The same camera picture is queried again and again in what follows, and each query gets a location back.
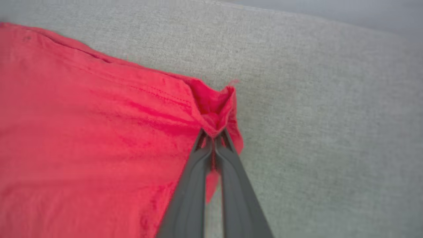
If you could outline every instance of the red garment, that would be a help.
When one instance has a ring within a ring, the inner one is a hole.
[[[154,237],[200,128],[238,152],[235,88],[0,25],[0,237]],[[207,180],[207,199],[217,175]]]

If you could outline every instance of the red cloth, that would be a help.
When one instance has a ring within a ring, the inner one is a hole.
[[[0,237],[154,237],[200,128],[238,152],[235,88],[0,25]],[[207,198],[217,175],[207,178]]]

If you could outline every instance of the gray tablecloth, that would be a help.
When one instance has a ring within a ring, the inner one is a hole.
[[[421,47],[208,1],[0,4],[3,21],[215,89],[240,79],[241,158],[275,237],[423,237]],[[222,235],[219,198],[208,237]]]

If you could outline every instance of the red shirt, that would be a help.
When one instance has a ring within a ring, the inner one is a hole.
[[[8,23],[0,110],[0,237],[152,238],[200,128],[243,146],[234,87]]]

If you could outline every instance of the red fabric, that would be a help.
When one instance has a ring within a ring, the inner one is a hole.
[[[0,25],[0,237],[154,237],[200,128],[238,152],[235,88]],[[207,178],[207,199],[217,175]]]

